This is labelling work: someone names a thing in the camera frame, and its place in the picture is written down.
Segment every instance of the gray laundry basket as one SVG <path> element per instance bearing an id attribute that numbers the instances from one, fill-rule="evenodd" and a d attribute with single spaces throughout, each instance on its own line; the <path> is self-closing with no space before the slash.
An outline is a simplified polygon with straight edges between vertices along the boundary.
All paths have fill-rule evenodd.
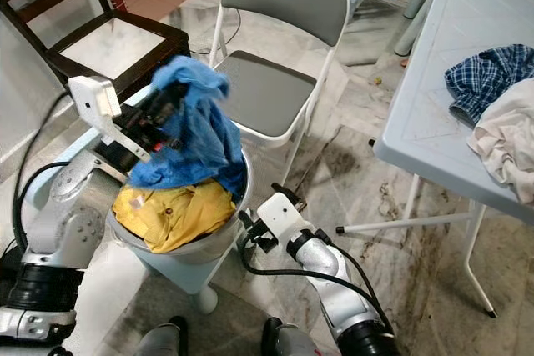
<path id="1" fill-rule="evenodd" d="M 202 264 L 215 260 L 223 255 L 232 242 L 237 237 L 241 224 L 238 219 L 238 212 L 246 206 L 250 198 L 250 191 L 252 190 L 252 169 L 249 158 L 243 152 L 244 164 L 246 167 L 246 187 L 241 201 L 236 205 L 234 215 L 230 220 L 220 229 L 211 233 L 206 238 L 199 239 L 192 243 L 176 248 L 167 253 L 152 253 L 146 243 L 139 237 L 133 235 L 115 218 L 113 211 L 109 211 L 106 220 L 109 226 L 117 234 L 117 237 L 126 243 L 129 247 L 140 249 L 152 255 L 162 254 L 175 258 L 178 262 L 186 264 Z"/>

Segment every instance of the blue towel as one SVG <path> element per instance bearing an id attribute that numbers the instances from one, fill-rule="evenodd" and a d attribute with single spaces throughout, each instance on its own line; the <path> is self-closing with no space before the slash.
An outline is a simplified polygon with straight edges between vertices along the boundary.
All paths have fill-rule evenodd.
<path id="1" fill-rule="evenodd" d="M 446 85 L 455 98 L 449 109 L 475 125 L 490 104 L 527 78 L 534 78 L 533 48 L 516 44 L 488 49 L 445 71 Z"/>
<path id="2" fill-rule="evenodd" d="M 130 185 L 141 188 L 176 188 L 214 178 L 234 200 L 243 194 L 244 160 L 239 129 L 226 117 L 215 100 L 228 96 L 225 75 L 216 73 L 192 58 L 178 56 L 161 67 L 152 78 L 158 90 L 170 83 L 188 83 L 180 110 L 162 131 L 181 140 L 178 150 L 163 147 L 146 163 L 137 163 Z"/>

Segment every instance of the yellow shirt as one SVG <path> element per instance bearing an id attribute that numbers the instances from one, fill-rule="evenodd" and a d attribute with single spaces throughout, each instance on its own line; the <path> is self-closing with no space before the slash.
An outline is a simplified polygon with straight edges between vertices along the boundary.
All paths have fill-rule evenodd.
<path id="1" fill-rule="evenodd" d="M 125 186 L 113 205 L 125 228 L 144 239 L 154 253 L 165 253 L 212 233 L 234 214 L 232 194 L 213 179 L 196 186 L 148 190 Z"/>

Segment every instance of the blue plaid shirt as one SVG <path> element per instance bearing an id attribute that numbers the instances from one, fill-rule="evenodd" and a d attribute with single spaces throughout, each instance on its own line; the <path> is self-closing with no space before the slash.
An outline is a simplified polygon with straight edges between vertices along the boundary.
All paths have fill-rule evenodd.
<path id="1" fill-rule="evenodd" d="M 486 50 L 445 71 L 447 87 L 455 99 L 449 110 L 475 125 L 490 104 L 527 78 L 534 78 L 534 49 L 511 45 Z"/>

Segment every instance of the cable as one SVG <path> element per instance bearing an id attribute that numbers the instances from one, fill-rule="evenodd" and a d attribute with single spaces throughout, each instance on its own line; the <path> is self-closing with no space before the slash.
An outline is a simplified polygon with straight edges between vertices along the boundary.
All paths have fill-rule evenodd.
<path id="1" fill-rule="evenodd" d="M 10 247 L 11 245 L 13 245 L 13 242 L 15 242 L 15 239 L 12 239 L 11 242 L 8 243 L 8 245 L 6 246 L 6 248 L 5 248 L 5 249 L 3 250 L 3 252 L 2 252 L 2 256 L 0 256 L 0 260 L 2 260 L 3 257 L 6 255 L 6 253 L 7 253 L 8 250 L 9 250 L 9 247 Z"/>
<path id="2" fill-rule="evenodd" d="M 326 281 L 331 281 L 332 283 L 337 283 L 339 285 L 342 285 L 358 293 L 363 299 L 369 302 L 369 304 L 371 304 L 375 308 L 376 312 L 379 314 L 380 318 L 382 319 L 382 322 L 385 325 L 385 329 L 389 333 L 391 333 L 391 335 L 395 335 L 393 332 L 393 328 L 391 327 L 390 321 L 385 316 L 385 313 L 382 310 L 382 307 L 379 304 L 377 304 L 377 302 L 366 291 L 364 291 L 362 288 L 355 286 L 353 283 L 349 283 L 345 281 L 344 279 L 333 277 L 328 274 L 317 273 L 315 271 L 304 271 L 304 270 L 293 270 L 293 269 L 258 270 L 257 268 L 252 267 L 247 261 L 245 254 L 244 254 L 244 248 L 250 240 L 252 240 L 252 237 L 249 233 L 247 233 L 247 236 L 244 238 L 243 242 L 240 243 L 238 246 L 239 258 L 241 259 L 241 263 L 243 263 L 244 268 L 250 273 L 255 274 L 255 275 L 293 275 L 293 276 L 299 276 L 299 277 L 313 277 L 313 278 L 324 279 Z"/>
<path id="3" fill-rule="evenodd" d="M 28 147 L 26 148 L 26 151 L 24 152 L 24 155 L 23 155 L 23 160 L 20 164 L 20 169 L 18 170 L 17 180 L 15 181 L 15 190 L 13 191 L 12 218 L 13 218 L 13 233 L 15 235 L 15 240 L 17 241 L 17 246 L 20 248 L 21 252 L 24 252 L 26 250 L 26 247 L 28 246 L 28 240 L 26 239 L 26 234 L 23 228 L 23 222 L 22 222 L 19 208 L 18 208 L 18 192 L 19 192 L 21 180 L 23 177 L 24 165 L 26 164 L 28 160 L 28 157 L 32 150 L 33 145 L 36 143 L 37 139 L 39 138 L 39 135 L 43 131 L 45 124 L 52 117 L 52 113 L 54 109 L 58 106 L 59 102 L 61 102 L 61 100 L 67 96 L 68 96 L 68 92 L 63 92 L 56 98 L 56 100 L 53 101 L 52 106 L 47 111 L 46 115 L 44 116 L 41 126 L 39 127 L 35 135 L 33 135 L 32 140 L 30 141 Z"/>
<path id="4" fill-rule="evenodd" d="M 237 35 L 237 33 L 239 32 L 239 29 L 241 28 L 241 13 L 239 12 L 239 10 L 236 8 L 235 11 L 237 12 L 237 16 L 239 17 L 239 22 L 237 24 L 237 29 L 235 30 L 235 32 L 232 34 L 232 36 L 230 37 L 230 39 L 228 41 L 226 41 L 225 45 L 228 45 L 230 43 L 230 41 L 232 39 L 235 38 L 235 35 Z M 195 53 L 195 54 L 210 54 L 211 53 L 211 50 L 209 52 L 195 52 L 194 50 L 189 50 L 191 53 Z"/>
<path id="5" fill-rule="evenodd" d="M 376 312 L 380 315 L 380 317 L 382 318 L 382 321 L 385 325 L 385 328 L 393 333 L 393 327 L 391 326 L 391 323 L 390 323 L 390 320 L 385 316 L 385 313 L 384 313 L 384 310 L 382 309 L 382 306 L 380 305 L 380 302 L 378 300 L 378 298 L 376 297 L 376 293 L 375 293 L 375 290 L 373 289 L 373 286 L 370 284 L 370 281 L 369 279 L 367 278 L 367 275 L 365 275 L 365 272 L 364 272 L 364 269 L 360 266 L 360 264 L 356 261 L 355 258 L 353 258 L 352 256 L 350 256 L 350 254 L 340 248 L 339 246 L 335 245 L 334 243 L 330 242 L 329 245 L 332 247 L 332 248 L 335 248 L 337 249 L 343 256 L 345 256 L 346 258 L 348 258 L 350 260 L 350 262 L 354 265 L 354 267 L 356 267 L 356 269 L 358 270 L 358 273 L 360 273 L 360 276 L 361 278 L 363 279 L 364 281 L 364 284 L 365 286 L 367 287 L 367 289 L 369 290 L 369 295 L 375 300 L 375 303 L 376 303 L 376 306 L 375 306 L 375 309 L 376 309 Z"/>
<path id="6" fill-rule="evenodd" d="M 20 216 L 21 221 L 23 219 L 24 198 L 26 198 L 26 193 L 30 189 L 30 186 L 32 185 L 32 182 L 35 180 L 35 178 L 37 178 L 38 175 L 40 175 L 41 173 L 49 170 L 50 168 L 64 167 L 64 166 L 68 166 L 69 164 L 70 164 L 70 162 L 50 163 L 50 164 L 47 164 L 45 166 L 42 166 L 39 170 L 37 170 L 35 173 L 32 174 L 32 176 L 26 182 L 26 185 L 24 185 L 23 191 L 20 193 L 20 196 L 18 197 L 18 215 Z"/>

